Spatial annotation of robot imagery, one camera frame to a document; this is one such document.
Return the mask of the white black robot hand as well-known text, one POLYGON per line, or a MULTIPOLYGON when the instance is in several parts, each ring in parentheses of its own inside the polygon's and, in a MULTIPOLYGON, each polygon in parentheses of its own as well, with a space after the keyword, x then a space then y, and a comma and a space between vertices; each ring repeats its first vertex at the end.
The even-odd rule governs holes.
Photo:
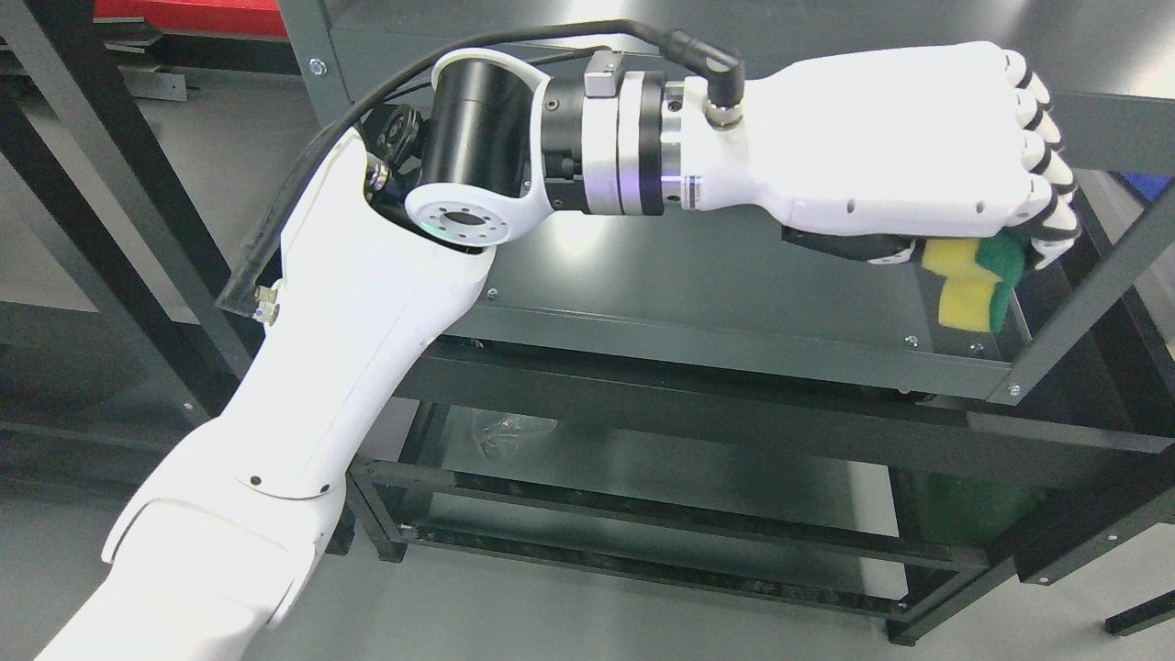
POLYGON ((691 213, 756 205, 818 237, 1023 240, 1048 267, 1081 234, 1053 94, 988 41, 860 50, 748 80, 734 124, 684 85, 673 193, 691 213))

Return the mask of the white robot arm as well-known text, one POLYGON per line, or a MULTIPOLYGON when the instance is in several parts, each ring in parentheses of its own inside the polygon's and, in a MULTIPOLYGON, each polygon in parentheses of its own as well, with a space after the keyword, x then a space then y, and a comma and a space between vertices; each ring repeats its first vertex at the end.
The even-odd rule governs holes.
POLYGON ((105 581, 42 660, 240 660, 318 569, 347 468, 395 389, 474 306, 496 247, 555 213, 664 210, 665 77, 597 50, 553 77, 488 49, 441 58, 419 139, 350 127, 313 158, 253 310, 267 335, 219 417, 172 448, 102 547, 105 581))

